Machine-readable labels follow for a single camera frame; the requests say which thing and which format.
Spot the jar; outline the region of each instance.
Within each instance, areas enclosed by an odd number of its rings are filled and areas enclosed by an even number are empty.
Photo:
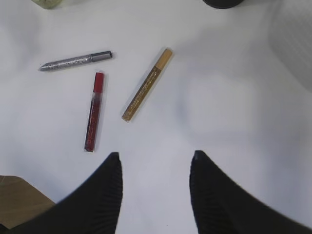
[[[43,7],[44,9],[51,9],[59,5],[63,0],[32,0],[34,3]]]

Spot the black object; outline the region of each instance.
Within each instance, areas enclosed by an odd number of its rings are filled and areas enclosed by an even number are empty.
[[[4,231],[7,231],[8,229],[3,226],[2,224],[0,224],[0,234],[4,233]]]
[[[240,188],[203,151],[193,157],[190,190],[199,234],[312,234]]]
[[[203,0],[203,1],[214,8],[227,9],[239,5],[243,0]]]
[[[114,234],[121,200],[121,163],[111,153],[66,199],[5,234]]]

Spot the red glitter pen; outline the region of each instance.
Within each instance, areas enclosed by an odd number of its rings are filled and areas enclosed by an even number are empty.
[[[84,149],[88,152],[94,151],[98,128],[98,118],[101,108],[103,83],[104,74],[97,72],[93,87],[86,141],[84,143]]]

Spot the silver glitter pen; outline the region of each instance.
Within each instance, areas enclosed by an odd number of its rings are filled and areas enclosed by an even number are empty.
[[[113,54],[111,51],[100,52],[96,54],[84,55],[75,58],[68,58],[55,62],[48,62],[41,66],[39,71],[41,72],[52,72],[59,69],[80,66],[91,62],[99,62],[107,59],[111,59]]]

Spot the pen cap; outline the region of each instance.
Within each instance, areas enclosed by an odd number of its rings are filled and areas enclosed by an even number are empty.
[[[113,53],[111,51],[100,52],[96,54],[91,54],[92,62],[99,62],[107,59],[111,59],[113,57]]]
[[[94,81],[94,87],[93,87],[94,93],[102,93],[103,82],[104,82],[104,74],[101,72],[97,72],[96,79]]]

